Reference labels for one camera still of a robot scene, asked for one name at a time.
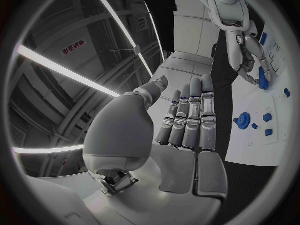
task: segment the blue component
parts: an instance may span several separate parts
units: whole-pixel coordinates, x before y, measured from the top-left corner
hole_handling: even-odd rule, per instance
[[[267,113],[263,115],[262,119],[267,123],[268,121],[272,120],[272,115],[270,113]]]
[[[260,44],[265,45],[266,39],[267,39],[267,34],[263,32],[261,36]]]
[[[273,130],[272,130],[272,129],[264,130],[264,134],[265,134],[266,136],[270,136],[270,135],[273,134]]]
[[[259,126],[257,126],[257,124],[252,123],[252,128],[254,128],[255,130],[258,129]]]
[[[250,114],[247,112],[243,112],[238,118],[237,126],[239,129],[244,130],[248,128],[250,121],[251,121]]]
[[[259,68],[259,85],[258,86],[262,90],[269,89],[269,81],[265,77],[265,72],[264,72],[264,69],[262,66]]]
[[[289,98],[290,96],[291,96],[291,93],[290,93],[290,91],[286,88],[286,89],[284,89],[284,93],[285,93],[285,95]]]

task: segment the ventilation grille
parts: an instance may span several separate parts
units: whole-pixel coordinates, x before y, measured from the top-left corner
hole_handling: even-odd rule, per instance
[[[17,148],[22,148],[26,138],[26,133],[21,131],[12,123],[10,124],[10,134],[13,141],[13,146]]]
[[[137,19],[137,30],[138,31],[148,29],[148,22],[147,22],[146,17],[140,16],[140,17],[137,17],[136,19]]]

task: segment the dark floor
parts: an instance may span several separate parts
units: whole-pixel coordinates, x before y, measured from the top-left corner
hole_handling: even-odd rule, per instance
[[[221,31],[214,56],[211,77],[217,117],[216,152],[224,162],[228,178],[228,198],[213,225],[223,225],[242,212],[263,190],[276,167],[250,166],[226,162],[233,117],[232,83],[238,74],[228,61],[226,36]]]

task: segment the metal finger segment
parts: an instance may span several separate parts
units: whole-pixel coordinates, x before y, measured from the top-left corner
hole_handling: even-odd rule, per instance
[[[174,125],[174,120],[176,118],[176,114],[178,111],[180,98],[181,98],[181,92],[177,90],[173,95],[169,110],[162,122],[158,135],[155,139],[155,141],[161,145],[168,145],[172,127]]]
[[[194,150],[197,148],[200,131],[200,105],[202,96],[202,83],[199,78],[193,78],[190,82],[189,113],[182,147]]]
[[[199,139],[199,147],[213,151],[216,148],[217,119],[215,114],[213,80],[211,76],[207,74],[202,76],[202,92],[201,136]]]
[[[186,84],[182,89],[181,98],[179,100],[178,111],[168,141],[169,144],[176,147],[181,147],[184,139],[186,120],[188,118],[189,109],[190,109],[189,98],[190,98],[190,86]]]

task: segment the ceiling light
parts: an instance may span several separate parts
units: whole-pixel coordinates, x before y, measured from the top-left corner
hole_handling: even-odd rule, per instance
[[[12,150],[17,154],[53,154],[53,153],[63,153],[69,151],[75,151],[83,149],[84,145],[76,146],[66,146],[66,147],[57,147],[57,148],[20,148],[13,147]]]
[[[122,21],[120,20],[120,18],[116,14],[116,12],[113,10],[112,6],[109,4],[109,2],[107,0],[100,0],[100,1],[103,3],[103,5],[106,7],[106,9],[110,12],[110,14],[112,15],[112,17],[116,21],[116,23],[119,25],[119,27],[121,28],[121,30],[123,31],[123,33],[126,35],[127,39],[131,43],[132,47],[135,48],[137,46],[136,43],[135,43],[135,41],[130,36],[129,32],[127,31],[126,27],[124,26],[124,24],[122,23]],[[152,78],[153,74],[152,74],[150,68],[148,67],[148,64],[146,63],[145,59],[143,58],[142,54],[139,53],[138,56],[141,59],[142,63],[144,64],[144,66],[146,67],[148,73],[150,74],[150,76]]]
[[[148,8],[148,6],[147,6],[146,3],[145,3],[145,5],[146,5],[146,8],[147,8],[148,13],[149,13],[149,15],[150,15],[150,19],[151,19],[152,25],[153,25],[153,27],[154,27],[154,31],[155,31],[155,34],[156,34],[156,37],[157,37],[157,40],[158,40],[158,44],[159,44],[159,48],[160,48],[162,60],[163,60],[163,62],[165,62],[165,56],[164,56],[164,52],[163,52],[161,40],[160,40],[160,37],[159,37],[159,33],[158,33],[157,29],[156,29],[156,26],[155,26],[155,23],[154,23],[152,14],[150,13],[150,10],[149,10],[149,8]]]
[[[64,68],[63,66],[61,65],[58,65],[57,63],[37,54],[36,52],[28,49],[27,47],[23,46],[23,45],[19,45],[18,49],[17,49],[17,52],[21,55],[23,55],[24,57],[38,63],[38,64],[41,64],[43,65],[44,67],[48,68],[48,69],[51,69],[61,75],[64,75],[70,79],[73,79],[79,83],[82,83],[84,85],[87,85],[93,89],[96,89],[98,91],[101,91],[105,94],[108,94],[108,95],[111,95],[115,98],[119,97],[120,94],[114,92],[114,91],[111,91],[91,80],[88,80],[86,79],[85,77],[83,76],[80,76],[78,75],[77,73],[69,70],[69,69],[66,69]]]

